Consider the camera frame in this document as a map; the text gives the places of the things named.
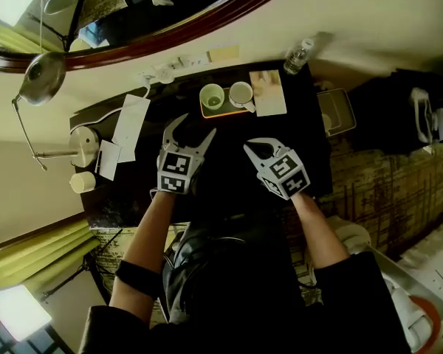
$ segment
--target white cup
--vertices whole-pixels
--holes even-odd
[[[95,176],[91,172],[82,172],[72,175],[69,182],[72,190],[77,194],[89,192],[95,188]]]
[[[210,110],[220,109],[224,103],[224,90],[217,84],[207,84],[199,96],[202,105]]]
[[[256,112],[256,107],[253,103],[253,88],[244,81],[238,81],[231,86],[230,102],[237,108],[246,108],[251,113]]]

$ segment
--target beige wall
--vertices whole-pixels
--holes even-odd
[[[81,262],[67,270],[47,286],[52,289],[74,274]],[[93,305],[105,305],[90,272],[85,271],[50,296],[43,307],[52,317],[51,325],[74,353],[77,353],[85,328],[87,313]]]
[[[24,106],[30,136],[66,143],[69,116],[102,99],[138,87],[135,74],[177,55],[239,44],[241,58],[229,63],[280,58],[299,38],[327,32],[330,45],[318,56],[374,74],[396,66],[428,68],[443,60],[443,0],[272,0],[236,22],[188,44],[146,58],[67,75],[58,96],[39,108]],[[0,140],[21,141],[10,100],[21,75],[0,74]]]
[[[82,212],[69,186],[69,160],[46,164],[44,172],[24,143],[0,142],[0,243]]]

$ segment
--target water bottle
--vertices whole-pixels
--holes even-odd
[[[284,71],[287,74],[297,74],[303,65],[309,59],[310,50],[312,50],[314,41],[312,39],[304,39],[300,44],[296,44],[284,63]]]

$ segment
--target green cup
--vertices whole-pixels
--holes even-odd
[[[207,84],[200,91],[200,102],[210,110],[220,109],[224,103],[224,90],[217,84]]]

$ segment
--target curtain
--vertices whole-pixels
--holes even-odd
[[[0,289],[22,283],[39,298],[47,284],[99,244],[81,220],[2,249]]]
[[[12,52],[23,52],[26,54],[38,54],[39,36],[24,29],[12,28],[0,22],[0,46]],[[62,51],[56,45],[51,44],[43,38],[44,51]]]

